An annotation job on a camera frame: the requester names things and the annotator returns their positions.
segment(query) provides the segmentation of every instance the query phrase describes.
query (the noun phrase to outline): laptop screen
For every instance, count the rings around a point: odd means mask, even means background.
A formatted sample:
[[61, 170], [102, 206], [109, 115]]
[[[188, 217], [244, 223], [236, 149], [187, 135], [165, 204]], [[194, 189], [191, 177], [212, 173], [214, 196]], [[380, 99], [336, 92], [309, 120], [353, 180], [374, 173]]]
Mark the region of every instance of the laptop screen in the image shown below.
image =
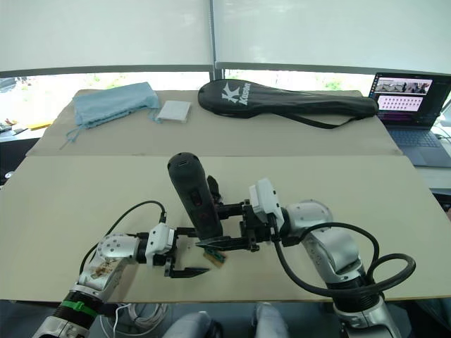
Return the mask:
[[432, 127], [451, 90], [451, 76], [377, 73], [369, 97], [384, 125]]

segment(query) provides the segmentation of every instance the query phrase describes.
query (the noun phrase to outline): white roller shade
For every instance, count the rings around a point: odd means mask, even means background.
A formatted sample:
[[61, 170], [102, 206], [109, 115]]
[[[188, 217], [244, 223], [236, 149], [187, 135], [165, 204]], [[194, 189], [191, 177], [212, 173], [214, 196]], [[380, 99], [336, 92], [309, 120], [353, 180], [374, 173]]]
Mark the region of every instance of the white roller shade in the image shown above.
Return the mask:
[[217, 65], [451, 74], [450, 14], [450, 0], [214, 0]]
[[211, 65], [205, 0], [0, 0], [0, 72]]

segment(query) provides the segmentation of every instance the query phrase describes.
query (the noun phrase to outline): blue towel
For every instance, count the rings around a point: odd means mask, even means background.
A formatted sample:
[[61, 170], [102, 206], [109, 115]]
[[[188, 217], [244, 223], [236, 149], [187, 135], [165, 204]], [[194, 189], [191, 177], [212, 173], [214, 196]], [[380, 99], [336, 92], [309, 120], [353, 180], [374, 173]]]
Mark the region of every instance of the blue towel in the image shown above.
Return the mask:
[[67, 133], [74, 142], [81, 129], [89, 129], [102, 123], [122, 118], [143, 108], [159, 108], [158, 96], [147, 82], [75, 96], [75, 123], [79, 126]]

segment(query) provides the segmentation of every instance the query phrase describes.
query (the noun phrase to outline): laptop keyboard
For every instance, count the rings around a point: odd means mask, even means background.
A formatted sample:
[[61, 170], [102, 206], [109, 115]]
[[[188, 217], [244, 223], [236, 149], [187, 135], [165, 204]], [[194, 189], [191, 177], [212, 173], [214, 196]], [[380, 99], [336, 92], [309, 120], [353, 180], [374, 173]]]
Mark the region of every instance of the laptop keyboard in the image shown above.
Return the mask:
[[433, 146], [439, 147], [440, 142], [429, 131], [424, 130], [389, 130], [390, 136], [400, 146]]

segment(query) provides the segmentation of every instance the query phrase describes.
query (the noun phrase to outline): gray pants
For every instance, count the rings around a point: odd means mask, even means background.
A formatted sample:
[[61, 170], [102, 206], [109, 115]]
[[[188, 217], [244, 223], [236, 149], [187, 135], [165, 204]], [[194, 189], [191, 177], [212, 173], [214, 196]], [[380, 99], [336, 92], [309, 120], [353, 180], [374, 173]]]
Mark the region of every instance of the gray pants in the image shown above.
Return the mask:
[[[259, 303], [253, 322], [257, 324], [255, 338], [288, 338], [288, 328], [279, 311], [269, 303]], [[204, 338], [212, 325], [207, 312], [188, 313], [166, 331], [163, 338]]]

